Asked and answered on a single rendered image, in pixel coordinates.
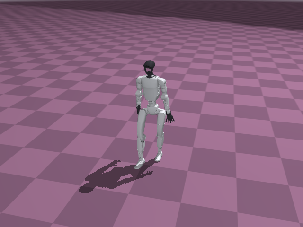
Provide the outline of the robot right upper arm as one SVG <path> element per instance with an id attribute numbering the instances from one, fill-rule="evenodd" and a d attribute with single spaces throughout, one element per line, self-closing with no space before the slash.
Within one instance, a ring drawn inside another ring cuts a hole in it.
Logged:
<path id="1" fill-rule="evenodd" d="M 136 96 L 139 96 L 141 97 L 143 95 L 142 93 L 142 83 L 141 83 L 141 79 L 142 79 L 143 76 L 139 76 L 137 79 L 136 79 L 136 87 L 137 87 L 137 91 L 136 91 Z"/>

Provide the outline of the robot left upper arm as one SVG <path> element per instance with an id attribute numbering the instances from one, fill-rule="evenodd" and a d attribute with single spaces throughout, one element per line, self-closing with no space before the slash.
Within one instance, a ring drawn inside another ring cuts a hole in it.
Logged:
<path id="1" fill-rule="evenodd" d="M 167 95 L 166 80 L 164 78 L 158 78 L 157 81 L 158 81 L 158 84 L 160 85 L 161 91 L 162 91 L 161 99 L 166 100 L 165 99 L 165 95 Z"/>

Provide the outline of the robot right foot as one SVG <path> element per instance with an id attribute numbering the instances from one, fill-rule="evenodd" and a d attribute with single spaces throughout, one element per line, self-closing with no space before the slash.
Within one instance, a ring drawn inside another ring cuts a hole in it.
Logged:
<path id="1" fill-rule="evenodd" d="M 145 159 L 143 158 L 142 161 L 138 161 L 136 166 L 134 167 L 135 169 L 139 169 L 143 164 L 145 163 Z"/>

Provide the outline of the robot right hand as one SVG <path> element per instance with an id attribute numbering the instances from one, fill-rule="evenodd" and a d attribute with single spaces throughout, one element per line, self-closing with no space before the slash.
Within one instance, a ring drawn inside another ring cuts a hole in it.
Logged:
<path id="1" fill-rule="evenodd" d="M 137 114 L 139 114 L 139 111 L 140 111 L 140 106 L 138 105 L 137 107 L 136 107 L 136 109 L 137 109 Z"/>

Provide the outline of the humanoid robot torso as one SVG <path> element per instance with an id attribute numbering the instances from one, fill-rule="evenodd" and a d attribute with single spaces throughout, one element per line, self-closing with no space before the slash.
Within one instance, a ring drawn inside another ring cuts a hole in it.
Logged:
<path id="1" fill-rule="evenodd" d="M 158 84 L 157 79 L 159 76 L 151 75 L 153 78 L 147 78 L 148 75 L 143 75 L 141 79 L 143 95 L 148 101 L 147 105 L 147 114 L 156 115 L 158 114 L 159 105 L 156 104 L 156 100 L 160 95 L 160 85 Z"/>

